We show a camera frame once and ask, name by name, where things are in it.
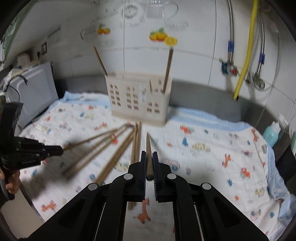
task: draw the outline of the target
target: white cloth with animal print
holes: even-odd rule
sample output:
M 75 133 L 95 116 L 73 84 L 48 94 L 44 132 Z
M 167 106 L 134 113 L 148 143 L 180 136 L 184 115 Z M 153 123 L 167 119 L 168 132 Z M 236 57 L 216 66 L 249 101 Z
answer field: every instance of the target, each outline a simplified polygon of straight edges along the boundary
M 280 200 L 268 193 L 268 148 L 261 135 L 246 123 L 231 123 L 205 112 L 174 108 L 164 127 L 143 124 L 141 150 L 146 133 L 159 160 L 189 183 L 211 183 L 243 214 L 268 234 L 277 222 Z M 47 145 L 66 146 L 125 121 L 111 115 L 108 96 L 69 94 L 55 102 L 21 134 Z M 27 195 L 46 221 L 81 189 L 95 180 L 128 133 L 118 138 L 72 179 L 63 170 L 86 153 L 96 141 L 52 157 L 41 166 L 21 171 Z M 110 183 L 127 172 L 131 146 L 105 180 Z M 171 203 L 155 201 L 153 182 L 147 182 L 146 199 L 127 210 L 123 240 L 174 240 Z

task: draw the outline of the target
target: yellow gas hose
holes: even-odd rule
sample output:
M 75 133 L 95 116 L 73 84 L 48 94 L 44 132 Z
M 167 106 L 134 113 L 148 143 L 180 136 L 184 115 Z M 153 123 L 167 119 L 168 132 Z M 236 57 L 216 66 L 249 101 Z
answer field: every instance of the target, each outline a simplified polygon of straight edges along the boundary
M 250 64 L 250 59 L 251 59 L 252 49 L 253 49 L 254 29 L 255 29 L 255 23 L 256 23 L 256 18 L 257 18 L 257 11 L 258 11 L 258 0 L 253 0 L 253 8 L 252 8 L 252 15 L 251 15 L 251 22 L 250 22 L 249 42 L 248 42 L 246 60 L 245 60 L 241 75 L 239 77 L 239 80 L 237 82 L 237 86 L 235 88 L 234 94 L 233 94 L 234 100 L 237 100 L 237 97 L 239 95 L 239 91 L 240 91 L 240 89 L 242 87 L 242 83 L 244 81 L 244 77 L 247 73 L 247 70 L 248 70 L 248 67 Z

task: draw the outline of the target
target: beige plastic basket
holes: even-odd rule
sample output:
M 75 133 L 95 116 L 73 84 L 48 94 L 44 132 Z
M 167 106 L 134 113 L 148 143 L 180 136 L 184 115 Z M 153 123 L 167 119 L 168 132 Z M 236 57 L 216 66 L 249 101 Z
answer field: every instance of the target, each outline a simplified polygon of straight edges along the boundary
M 131 121 L 165 125 L 172 79 L 162 93 L 164 76 L 115 72 L 105 76 L 112 114 Z

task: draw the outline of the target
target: human hand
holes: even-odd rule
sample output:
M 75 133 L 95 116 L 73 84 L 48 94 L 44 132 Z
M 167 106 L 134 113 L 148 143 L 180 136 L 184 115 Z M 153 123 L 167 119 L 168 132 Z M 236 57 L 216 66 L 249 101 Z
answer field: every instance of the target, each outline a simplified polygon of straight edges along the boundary
M 0 168 L 0 179 L 5 180 L 5 175 L 3 171 Z M 8 182 L 6 184 L 6 189 L 11 193 L 11 194 L 16 194 L 18 190 L 20 189 L 20 171 L 16 171 L 13 173 L 9 178 Z

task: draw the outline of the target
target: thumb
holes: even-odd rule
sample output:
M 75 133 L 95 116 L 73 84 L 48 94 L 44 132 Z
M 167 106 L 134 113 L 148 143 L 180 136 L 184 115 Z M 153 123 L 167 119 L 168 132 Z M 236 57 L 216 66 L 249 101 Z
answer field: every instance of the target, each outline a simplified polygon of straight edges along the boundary
M 4 175 L 3 171 L 1 170 L 1 168 L 0 168 L 0 179 L 1 180 L 5 179 L 5 175 Z

